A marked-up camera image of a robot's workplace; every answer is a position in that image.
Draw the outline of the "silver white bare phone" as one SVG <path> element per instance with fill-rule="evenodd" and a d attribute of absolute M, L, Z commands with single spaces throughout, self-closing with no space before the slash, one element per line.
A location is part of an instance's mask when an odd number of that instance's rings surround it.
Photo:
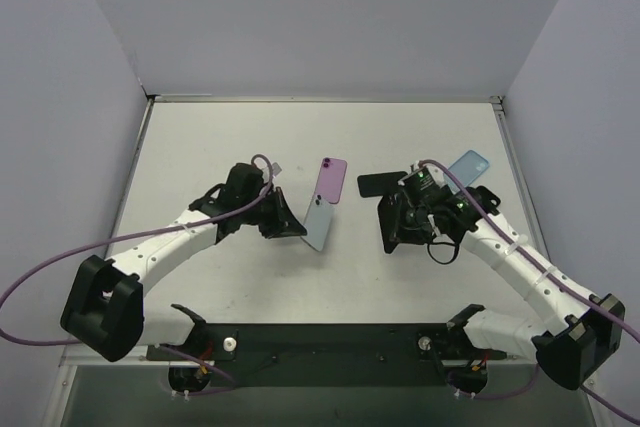
<path fill-rule="evenodd" d="M 334 205 L 320 194 L 315 194 L 309 204 L 303 223 L 306 234 L 302 240 L 316 252 L 321 252 L 324 249 L 334 210 Z"/>

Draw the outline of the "large black cased phone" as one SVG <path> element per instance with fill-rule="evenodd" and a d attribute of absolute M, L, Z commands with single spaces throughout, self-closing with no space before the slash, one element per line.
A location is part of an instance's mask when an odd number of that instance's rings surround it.
<path fill-rule="evenodd" d="M 398 194 L 386 194 L 378 203 L 377 214 L 385 254 L 392 254 L 399 245 L 414 245 L 413 234 L 403 226 L 406 203 Z"/>

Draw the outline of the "black bare phone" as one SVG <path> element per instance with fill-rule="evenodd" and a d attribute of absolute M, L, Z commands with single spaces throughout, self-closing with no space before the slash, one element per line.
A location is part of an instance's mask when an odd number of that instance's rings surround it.
<path fill-rule="evenodd" d="M 359 175 L 357 177 L 359 194 L 362 198 L 373 198 L 393 193 L 398 189 L 398 182 L 406 175 L 405 171 Z"/>

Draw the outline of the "light blue phone case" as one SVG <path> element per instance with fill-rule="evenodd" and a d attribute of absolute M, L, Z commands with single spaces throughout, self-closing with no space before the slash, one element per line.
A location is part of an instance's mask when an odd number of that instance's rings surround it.
<path fill-rule="evenodd" d="M 468 150 L 449 167 L 449 172 L 464 187 L 470 187 L 490 168 L 489 160 L 475 150 Z"/>

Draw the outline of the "purple bare phone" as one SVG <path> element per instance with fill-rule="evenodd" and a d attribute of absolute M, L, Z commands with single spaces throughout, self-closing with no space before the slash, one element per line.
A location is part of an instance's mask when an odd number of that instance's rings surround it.
<path fill-rule="evenodd" d="M 341 199 L 348 163 L 344 159 L 325 157 L 321 160 L 314 196 L 336 205 Z"/>

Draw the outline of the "small black cased phone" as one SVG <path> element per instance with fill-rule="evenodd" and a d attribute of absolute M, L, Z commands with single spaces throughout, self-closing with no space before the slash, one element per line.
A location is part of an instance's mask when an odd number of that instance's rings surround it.
<path fill-rule="evenodd" d="M 474 200 L 481 206 L 482 210 L 491 215 L 499 214 L 501 200 L 490 189 L 485 186 L 469 187 L 467 191 Z"/>

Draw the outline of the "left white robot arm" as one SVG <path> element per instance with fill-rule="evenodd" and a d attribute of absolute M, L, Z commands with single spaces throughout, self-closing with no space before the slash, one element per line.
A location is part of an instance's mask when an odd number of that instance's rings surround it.
<path fill-rule="evenodd" d="M 234 165 L 224 183 L 191 202 L 170 226 L 110 258 L 85 259 L 61 327 L 110 362 L 142 345 L 168 344 L 183 358 L 196 357 L 205 345 L 205 320 L 181 305 L 174 307 L 180 319 L 150 319 L 144 297 L 181 264 L 244 225 L 257 227 L 266 239 L 307 233 L 274 186 L 271 165 Z"/>

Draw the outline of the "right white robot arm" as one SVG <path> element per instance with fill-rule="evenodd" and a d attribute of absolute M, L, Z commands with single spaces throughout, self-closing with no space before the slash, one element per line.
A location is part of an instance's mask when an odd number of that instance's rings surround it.
<path fill-rule="evenodd" d="M 532 360 L 556 384 L 577 390 L 619 348 L 625 306 L 614 295 L 596 295 L 548 261 L 498 210 L 484 186 L 450 188 L 453 178 L 428 163 L 416 164 L 380 200 L 383 248 L 429 248 L 449 243 L 483 261 L 535 312 L 510 317 L 468 307 L 454 327 L 476 349 Z"/>

